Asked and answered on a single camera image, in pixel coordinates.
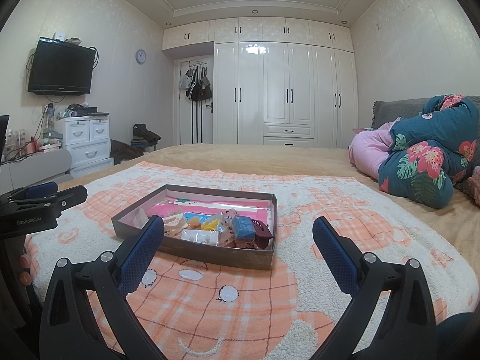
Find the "person's left hand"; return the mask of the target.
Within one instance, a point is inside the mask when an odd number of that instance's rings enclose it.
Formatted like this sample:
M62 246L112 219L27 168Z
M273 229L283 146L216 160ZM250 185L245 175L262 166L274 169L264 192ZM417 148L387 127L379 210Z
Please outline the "person's left hand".
M19 264L22 271L19 273L19 282L24 286L32 284L32 276L30 275L31 259L24 253L19 257Z

